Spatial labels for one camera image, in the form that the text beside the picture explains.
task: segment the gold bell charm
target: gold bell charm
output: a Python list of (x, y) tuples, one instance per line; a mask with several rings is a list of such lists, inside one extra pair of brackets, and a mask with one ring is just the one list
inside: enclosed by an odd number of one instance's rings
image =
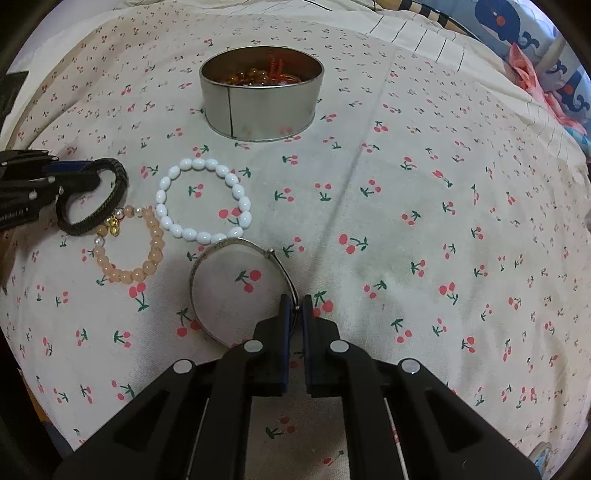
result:
[(119, 235), (119, 221), (114, 215), (107, 218), (107, 227), (109, 227), (109, 233), (113, 236)]

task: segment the peach bead bracelet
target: peach bead bracelet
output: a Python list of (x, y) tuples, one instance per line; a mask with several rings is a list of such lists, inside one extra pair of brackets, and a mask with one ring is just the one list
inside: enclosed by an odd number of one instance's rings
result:
[[(133, 271), (115, 268), (109, 261), (109, 257), (105, 255), (105, 237), (109, 233), (113, 236), (119, 235), (119, 221), (124, 216), (128, 218), (132, 218), (133, 216), (143, 217), (152, 237), (152, 241), (150, 242), (152, 248), (148, 254), (148, 259), (141, 267)], [(100, 266), (103, 274), (113, 282), (120, 281), (129, 285), (133, 281), (142, 281), (146, 277), (153, 275), (156, 272), (156, 265), (162, 261), (162, 249), (164, 248), (163, 236), (164, 231), (160, 228), (160, 222), (154, 216), (152, 207), (142, 209), (140, 207), (133, 208), (131, 205), (128, 205), (123, 209), (117, 208), (113, 212), (113, 215), (107, 219), (106, 225), (99, 225), (96, 228), (95, 248), (93, 250), (96, 263)]]

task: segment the striped fabric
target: striped fabric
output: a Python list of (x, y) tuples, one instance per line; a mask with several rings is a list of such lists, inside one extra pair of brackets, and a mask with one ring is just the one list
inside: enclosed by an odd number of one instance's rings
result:
[(443, 28), (447, 30), (454, 31), (456, 33), (460, 33), (462, 35), (467, 35), (469, 37), (478, 38), (470, 32), (466, 27), (462, 26), (458, 22), (456, 22), (453, 18), (449, 17), (448, 15), (435, 10), (434, 8), (428, 7), (427, 5), (423, 5), (419, 2), (414, 2), (413, 0), (375, 0), (378, 5), (386, 10), (409, 10), (416, 14), (420, 14), (429, 20), (433, 20), (440, 24)]

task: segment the cherry print fabric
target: cherry print fabric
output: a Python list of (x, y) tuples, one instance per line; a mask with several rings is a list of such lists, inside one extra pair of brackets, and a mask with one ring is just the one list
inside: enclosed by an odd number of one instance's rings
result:
[[(419, 359), (525, 454), (551, 442), (549, 476), (589, 407), (582, 153), (537, 104), (520, 103), (501, 70), (478, 73), (485, 62), (456, 34), (411, 15), (368, 12), (375, 21), (361, 33), (274, 12), (289, 6), (121, 12), (57, 63), (9, 146), (116, 157), (130, 179), (124, 204), (134, 206), (153, 204), (181, 158), (217, 158), (252, 200), (245, 236), (278, 251), (317, 315), (376, 358)], [(199, 67), (249, 44), (323, 62), (310, 128), (261, 144), (209, 129)], [(485, 73), (487, 86), (475, 81)], [(73, 220), (102, 201), (110, 180), (105, 173), (71, 205)], [(209, 232), (236, 222), (236, 202), (212, 173), (183, 173), (167, 206), (182, 225)], [(0, 326), (74, 447), (176, 359), (225, 351), (189, 309), (188, 275), (203, 247), (164, 240), (156, 274), (125, 286), (100, 272), (93, 236), (64, 235), (51, 209), (15, 232), (2, 263)], [(119, 268), (141, 265), (150, 248), (143, 221), (125, 219), (105, 248)], [(249, 338), (287, 291), (266, 260), (232, 251), (198, 276), (203, 323), (229, 344)], [(247, 477), (348, 478), (340, 404), (305, 395), (299, 335), (290, 371), (285, 398), (254, 402)]]

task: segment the pink fabric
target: pink fabric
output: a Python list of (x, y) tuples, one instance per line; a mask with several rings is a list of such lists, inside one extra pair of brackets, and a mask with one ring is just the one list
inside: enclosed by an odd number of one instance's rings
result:
[(551, 93), (544, 93), (535, 74), (534, 66), (515, 43), (513, 43), (509, 50), (509, 64), (515, 69), (517, 75), (519, 75), (517, 85), (529, 93), (534, 100), (545, 105), (546, 110), (558, 120), (560, 125), (571, 127), (581, 135), (587, 135), (587, 131), (579, 122), (564, 114), (558, 100)]

